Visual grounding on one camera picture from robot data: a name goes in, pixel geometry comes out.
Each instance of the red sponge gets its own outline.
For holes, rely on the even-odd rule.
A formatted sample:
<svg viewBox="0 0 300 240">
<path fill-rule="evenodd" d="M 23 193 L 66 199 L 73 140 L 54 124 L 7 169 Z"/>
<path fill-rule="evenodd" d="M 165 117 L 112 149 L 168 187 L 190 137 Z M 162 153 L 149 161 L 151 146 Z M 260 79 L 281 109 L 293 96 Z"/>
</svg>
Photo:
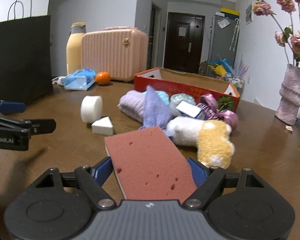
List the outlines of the red sponge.
<svg viewBox="0 0 300 240">
<path fill-rule="evenodd" d="M 126 199 L 183 203 L 197 189 L 188 162 L 159 127 L 106 137 L 105 144 Z"/>
</svg>

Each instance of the suitcase handle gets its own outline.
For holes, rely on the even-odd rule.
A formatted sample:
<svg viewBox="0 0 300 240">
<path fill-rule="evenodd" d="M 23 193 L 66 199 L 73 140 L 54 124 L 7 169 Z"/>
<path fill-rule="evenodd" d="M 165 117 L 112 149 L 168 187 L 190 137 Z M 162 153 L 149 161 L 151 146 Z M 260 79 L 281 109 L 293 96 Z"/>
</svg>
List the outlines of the suitcase handle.
<svg viewBox="0 0 300 240">
<path fill-rule="evenodd" d="M 30 0 L 30 17 L 32 16 L 32 0 Z"/>
<path fill-rule="evenodd" d="M 114 26 L 114 27 L 108 27 L 103 29 L 103 31 L 110 31 L 110 30 L 124 30 L 124 29 L 136 29 L 135 27 L 129 27 L 129 26 Z"/>
<path fill-rule="evenodd" d="M 16 3 L 17 2 L 21 3 L 21 6 L 22 6 L 22 18 L 25 15 L 25 8 L 23 7 L 23 3 L 21 1 L 15 1 L 14 3 L 12 3 L 12 5 L 14 5 L 14 19 L 16 19 Z M 8 19 L 7 19 L 7 21 L 9 20 L 9 13 L 10 13 L 12 5 L 10 6 L 9 11 L 8 11 Z"/>
</svg>

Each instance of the purple satin scrunchie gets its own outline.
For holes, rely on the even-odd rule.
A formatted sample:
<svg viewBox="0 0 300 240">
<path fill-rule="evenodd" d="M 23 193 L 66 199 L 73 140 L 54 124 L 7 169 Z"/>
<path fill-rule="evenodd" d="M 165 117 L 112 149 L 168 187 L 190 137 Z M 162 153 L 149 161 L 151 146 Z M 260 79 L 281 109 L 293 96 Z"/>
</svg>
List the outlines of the purple satin scrunchie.
<svg viewBox="0 0 300 240">
<path fill-rule="evenodd" d="M 235 130 L 238 125 L 238 116 L 236 113 L 230 110 L 218 109 L 218 102 L 212 94 L 206 94 L 200 97 L 199 103 L 197 104 L 205 115 L 205 120 L 222 120 L 229 124 L 232 130 Z"/>
</svg>

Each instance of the black paper bag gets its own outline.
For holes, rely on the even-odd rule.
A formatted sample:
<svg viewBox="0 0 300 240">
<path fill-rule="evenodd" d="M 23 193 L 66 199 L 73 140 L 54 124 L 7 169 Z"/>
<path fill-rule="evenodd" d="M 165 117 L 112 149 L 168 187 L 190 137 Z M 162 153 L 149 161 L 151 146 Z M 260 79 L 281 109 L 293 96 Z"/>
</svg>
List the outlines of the black paper bag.
<svg viewBox="0 0 300 240">
<path fill-rule="evenodd" d="M 0 100 L 26 103 L 49 91 L 50 16 L 0 22 Z"/>
</svg>

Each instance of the pink vase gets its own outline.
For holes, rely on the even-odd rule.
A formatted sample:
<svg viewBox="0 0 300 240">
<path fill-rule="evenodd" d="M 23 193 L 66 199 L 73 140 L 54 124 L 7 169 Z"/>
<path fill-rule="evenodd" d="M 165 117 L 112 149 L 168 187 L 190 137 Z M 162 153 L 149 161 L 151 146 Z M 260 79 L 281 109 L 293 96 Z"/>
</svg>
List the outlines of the pink vase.
<svg viewBox="0 0 300 240">
<path fill-rule="evenodd" d="M 281 84 L 280 105 L 275 116 L 288 125 L 294 125 L 300 107 L 300 68 L 288 64 Z"/>
</svg>

